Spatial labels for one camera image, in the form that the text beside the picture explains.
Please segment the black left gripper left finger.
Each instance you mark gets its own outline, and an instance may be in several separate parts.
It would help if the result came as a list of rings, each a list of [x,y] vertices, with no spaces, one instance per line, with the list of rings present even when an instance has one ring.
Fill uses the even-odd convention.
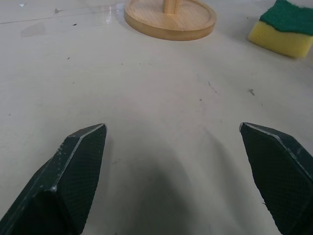
[[[2,235],[80,235],[97,189],[107,127],[67,136],[0,221]]]

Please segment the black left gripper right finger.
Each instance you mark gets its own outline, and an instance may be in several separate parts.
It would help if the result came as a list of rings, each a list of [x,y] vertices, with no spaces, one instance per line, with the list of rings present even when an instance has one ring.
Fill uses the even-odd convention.
[[[313,157],[291,135],[240,125],[253,179],[279,232],[313,233]]]

